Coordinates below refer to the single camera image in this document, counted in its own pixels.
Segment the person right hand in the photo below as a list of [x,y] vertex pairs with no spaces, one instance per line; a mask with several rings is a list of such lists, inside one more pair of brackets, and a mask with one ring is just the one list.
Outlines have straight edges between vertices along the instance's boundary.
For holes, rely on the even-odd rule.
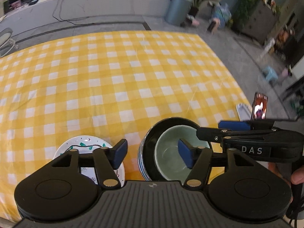
[[291,183],[294,185],[304,183],[304,167],[301,167],[292,173]]

